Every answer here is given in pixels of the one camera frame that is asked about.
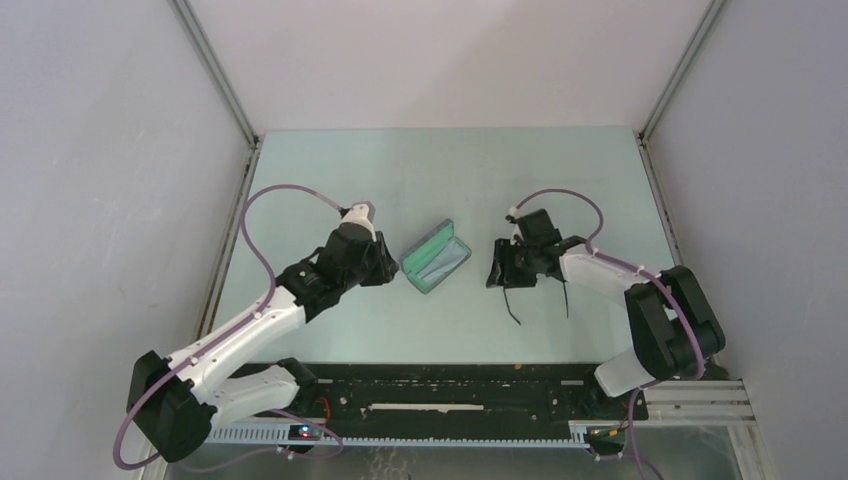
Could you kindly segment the black thin-frame sunglasses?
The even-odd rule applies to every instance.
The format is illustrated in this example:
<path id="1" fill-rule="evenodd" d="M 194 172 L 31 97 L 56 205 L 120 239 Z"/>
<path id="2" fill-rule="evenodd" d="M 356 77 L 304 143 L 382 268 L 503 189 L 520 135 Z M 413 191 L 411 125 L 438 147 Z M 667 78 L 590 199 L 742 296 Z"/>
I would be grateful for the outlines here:
<path id="1" fill-rule="evenodd" d="M 563 308 L 562 315 L 567 321 L 570 321 L 573 315 L 568 283 L 554 277 L 547 280 L 541 279 L 534 285 L 501 285 L 499 289 L 501 290 L 503 305 L 510 320 L 519 328 L 524 326 L 525 312 L 538 307 L 543 301 L 543 294 L 549 292 L 554 284 L 557 284 L 559 288 Z"/>

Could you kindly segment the grey-blue glasses case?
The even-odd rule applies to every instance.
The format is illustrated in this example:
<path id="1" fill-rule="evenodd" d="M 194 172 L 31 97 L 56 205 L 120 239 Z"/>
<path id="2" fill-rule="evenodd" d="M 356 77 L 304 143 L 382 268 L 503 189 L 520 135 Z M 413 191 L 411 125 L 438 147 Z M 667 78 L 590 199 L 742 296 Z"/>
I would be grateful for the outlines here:
<path id="1" fill-rule="evenodd" d="M 471 256 L 471 249 L 456 236 L 454 222 L 445 219 L 401 255 L 400 268 L 410 284 L 427 295 Z"/>

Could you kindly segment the light blue cleaning cloth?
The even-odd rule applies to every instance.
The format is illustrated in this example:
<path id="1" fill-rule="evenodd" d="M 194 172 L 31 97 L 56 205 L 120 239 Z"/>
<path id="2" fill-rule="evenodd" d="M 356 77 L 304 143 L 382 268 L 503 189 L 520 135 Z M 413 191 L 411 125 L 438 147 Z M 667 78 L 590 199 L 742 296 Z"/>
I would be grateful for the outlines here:
<path id="1" fill-rule="evenodd" d="M 470 250 L 458 239 L 445 247 L 418 273 L 422 286 L 431 289 L 449 276 L 470 256 Z"/>

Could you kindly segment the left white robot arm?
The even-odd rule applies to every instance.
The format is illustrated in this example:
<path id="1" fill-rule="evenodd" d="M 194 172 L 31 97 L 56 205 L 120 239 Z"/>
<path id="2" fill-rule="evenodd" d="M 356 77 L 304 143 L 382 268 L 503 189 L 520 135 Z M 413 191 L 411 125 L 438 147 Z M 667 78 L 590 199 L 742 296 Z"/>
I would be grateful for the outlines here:
<path id="1" fill-rule="evenodd" d="M 166 357 L 155 351 L 139 357 L 127 399 L 130 422 L 156 457 L 174 463 L 224 423 L 281 408 L 308 414 L 316 403 L 313 377 L 294 359 L 241 378 L 235 372 L 352 288 L 387 284 L 397 271 L 381 231 L 340 223 L 324 246 L 272 276 L 266 293 L 223 327 Z"/>

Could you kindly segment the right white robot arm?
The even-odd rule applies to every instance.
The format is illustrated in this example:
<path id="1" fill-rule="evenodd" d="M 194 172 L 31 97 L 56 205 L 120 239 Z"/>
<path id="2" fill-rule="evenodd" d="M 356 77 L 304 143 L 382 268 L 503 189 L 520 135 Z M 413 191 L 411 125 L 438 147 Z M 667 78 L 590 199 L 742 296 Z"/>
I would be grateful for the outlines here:
<path id="1" fill-rule="evenodd" d="M 591 416 L 610 416 L 622 395 L 638 387 L 697 375 L 724 349 L 725 334 L 690 269 L 653 274 L 621 266 L 590 250 L 584 238 L 563 237 L 544 209 L 511 209 L 506 219 L 514 229 L 494 243 L 487 287 L 533 288 L 545 276 L 587 287 L 626 311 L 631 347 L 596 367 L 581 392 Z"/>

